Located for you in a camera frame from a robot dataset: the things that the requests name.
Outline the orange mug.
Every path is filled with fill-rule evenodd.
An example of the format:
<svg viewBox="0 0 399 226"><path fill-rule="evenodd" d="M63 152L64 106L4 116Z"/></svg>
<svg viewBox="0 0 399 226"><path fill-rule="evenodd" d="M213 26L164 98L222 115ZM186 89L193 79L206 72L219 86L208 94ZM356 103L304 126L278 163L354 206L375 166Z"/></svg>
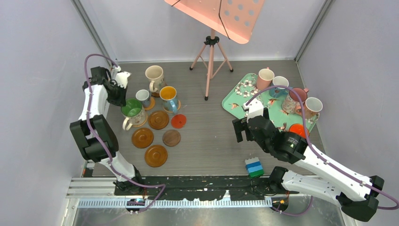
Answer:
<svg viewBox="0 0 399 226"><path fill-rule="evenodd" d="M306 138L306 136L309 135L309 130L300 123L291 125L291 127L289 128L289 132L293 132L303 138Z"/></svg>

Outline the dark walnut coaster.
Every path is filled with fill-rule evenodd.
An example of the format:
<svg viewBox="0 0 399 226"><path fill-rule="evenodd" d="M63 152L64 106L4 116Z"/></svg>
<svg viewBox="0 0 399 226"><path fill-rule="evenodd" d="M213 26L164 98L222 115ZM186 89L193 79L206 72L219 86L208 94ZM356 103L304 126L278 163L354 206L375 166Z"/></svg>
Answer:
<svg viewBox="0 0 399 226"><path fill-rule="evenodd" d="M173 147L180 143L181 135L177 130L167 130L162 137L162 141L166 146Z"/></svg>

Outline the cream shell pattern mug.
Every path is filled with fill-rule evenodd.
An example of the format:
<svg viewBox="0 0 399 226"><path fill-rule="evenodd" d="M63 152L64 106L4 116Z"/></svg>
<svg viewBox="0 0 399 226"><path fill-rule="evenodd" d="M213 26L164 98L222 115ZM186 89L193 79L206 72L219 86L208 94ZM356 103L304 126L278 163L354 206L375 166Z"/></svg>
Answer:
<svg viewBox="0 0 399 226"><path fill-rule="evenodd" d="M149 80L149 90L151 93L160 93L166 86L163 68L159 65L152 65L145 70L145 76Z"/></svg>

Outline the light plain wooden coaster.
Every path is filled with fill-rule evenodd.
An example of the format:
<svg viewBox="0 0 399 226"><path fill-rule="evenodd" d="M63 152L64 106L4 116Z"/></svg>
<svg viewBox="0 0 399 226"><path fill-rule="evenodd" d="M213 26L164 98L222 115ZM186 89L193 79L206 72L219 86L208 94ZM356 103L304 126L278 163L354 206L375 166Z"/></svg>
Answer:
<svg viewBox="0 0 399 226"><path fill-rule="evenodd" d="M144 107L144 109L146 111L151 110L155 106L155 103L156 103L155 98L151 96L150 99L146 103L147 103L147 105Z"/></svg>

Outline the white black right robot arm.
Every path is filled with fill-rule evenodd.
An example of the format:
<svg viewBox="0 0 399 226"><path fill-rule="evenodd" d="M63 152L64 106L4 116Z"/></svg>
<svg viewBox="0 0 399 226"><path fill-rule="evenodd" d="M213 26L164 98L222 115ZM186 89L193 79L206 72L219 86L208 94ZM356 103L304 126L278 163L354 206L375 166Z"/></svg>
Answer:
<svg viewBox="0 0 399 226"><path fill-rule="evenodd" d="M280 131L269 120L268 110L254 118L232 121L238 142L243 140L242 131L248 141L255 141L260 148L279 161L304 168L321 179L300 175L287 168L276 166L268 178L274 193L300 192L338 206L346 215L368 222L376 213L378 193L384 180L379 176L363 176L335 162L314 145L307 144L300 135Z"/></svg>

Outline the green inside cream mug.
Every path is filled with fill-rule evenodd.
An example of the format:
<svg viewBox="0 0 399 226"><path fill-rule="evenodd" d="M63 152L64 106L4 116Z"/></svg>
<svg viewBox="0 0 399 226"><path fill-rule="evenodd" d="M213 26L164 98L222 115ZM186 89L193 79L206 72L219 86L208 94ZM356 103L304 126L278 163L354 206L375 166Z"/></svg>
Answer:
<svg viewBox="0 0 399 226"><path fill-rule="evenodd" d="M126 100L126 105L121 107L121 113L125 117L122 124L122 129L124 131L128 131L132 128L132 125L130 124L131 119L140 119L148 116L141 102L135 98L129 98Z"/></svg>

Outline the red round paper coaster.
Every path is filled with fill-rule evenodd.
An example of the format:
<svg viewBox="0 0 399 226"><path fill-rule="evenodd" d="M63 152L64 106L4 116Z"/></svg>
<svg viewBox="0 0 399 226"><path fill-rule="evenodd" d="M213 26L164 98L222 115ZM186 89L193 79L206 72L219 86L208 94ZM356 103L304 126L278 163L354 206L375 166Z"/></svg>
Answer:
<svg viewBox="0 0 399 226"><path fill-rule="evenodd" d="M181 129L183 128L187 123L187 118L183 114L177 114L172 117L171 119L171 125L175 129Z"/></svg>

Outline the small blue patterned mug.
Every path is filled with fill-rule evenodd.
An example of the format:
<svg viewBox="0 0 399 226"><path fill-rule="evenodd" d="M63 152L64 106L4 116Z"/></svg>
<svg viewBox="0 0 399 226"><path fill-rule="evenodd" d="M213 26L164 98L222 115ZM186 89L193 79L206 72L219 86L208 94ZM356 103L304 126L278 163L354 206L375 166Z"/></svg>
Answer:
<svg viewBox="0 0 399 226"><path fill-rule="evenodd" d="M146 89L141 89L137 91L136 99L141 102L144 108L148 108L151 105L151 94Z"/></svg>

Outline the woven rattan coaster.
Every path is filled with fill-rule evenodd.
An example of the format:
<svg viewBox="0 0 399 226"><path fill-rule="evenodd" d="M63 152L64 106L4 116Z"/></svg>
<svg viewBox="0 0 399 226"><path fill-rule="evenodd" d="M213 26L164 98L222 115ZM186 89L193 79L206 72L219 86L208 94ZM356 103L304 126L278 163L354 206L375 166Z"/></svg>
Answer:
<svg viewBox="0 0 399 226"><path fill-rule="evenodd" d="M168 113L177 114L181 107L181 102L178 99L162 100L162 107Z"/></svg>
<svg viewBox="0 0 399 226"><path fill-rule="evenodd" d="M145 118L135 118L135 119L131 119L130 120L130 124L132 125L132 127L141 127L143 126L148 120L148 117L146 116Z"/></svg>

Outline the yellow inside blue mug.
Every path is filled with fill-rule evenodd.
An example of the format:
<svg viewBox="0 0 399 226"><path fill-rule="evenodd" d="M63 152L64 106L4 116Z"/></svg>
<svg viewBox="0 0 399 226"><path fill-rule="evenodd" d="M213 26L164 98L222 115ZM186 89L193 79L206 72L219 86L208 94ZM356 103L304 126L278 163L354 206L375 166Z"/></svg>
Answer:
<svg viewBox="0 0 399 226"><path fill-rule="evenodd" d="M165 86L160 90L162 107L168 113L178 114L181 103L177 97L177 90L172 86Z"/></svg>

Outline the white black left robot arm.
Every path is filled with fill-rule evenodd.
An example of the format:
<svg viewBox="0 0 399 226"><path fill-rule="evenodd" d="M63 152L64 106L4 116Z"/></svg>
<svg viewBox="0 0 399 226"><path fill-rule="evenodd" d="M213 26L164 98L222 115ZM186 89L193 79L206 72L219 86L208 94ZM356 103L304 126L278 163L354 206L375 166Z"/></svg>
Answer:
<svg viewBox="0 0 399 226"><path fill-rule="evenodd" d="M75 143L87 161L105 166L111 171L117 189L138 195L144 190L144 182L138 169L129 163L119 152L119 143L104 111L107 104L126 105L129 72L120 67L112 71L104 67L91 68L91 76L86 77L82 89L85 102L81 116L70 124Z"/></svg>

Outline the large ridged brown wooden coaster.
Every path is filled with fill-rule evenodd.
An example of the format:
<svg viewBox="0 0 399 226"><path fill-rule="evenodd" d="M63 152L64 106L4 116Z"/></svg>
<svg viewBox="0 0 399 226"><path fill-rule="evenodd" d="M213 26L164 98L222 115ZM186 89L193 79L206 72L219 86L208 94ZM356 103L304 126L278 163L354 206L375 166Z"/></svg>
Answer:
<svg viewBox="0 0 399 226"><path fill-rule="evenodd" d="M163 129L169 124L169 115L165 111L154 111L150 114L148 123L152 129Z"/></svg>

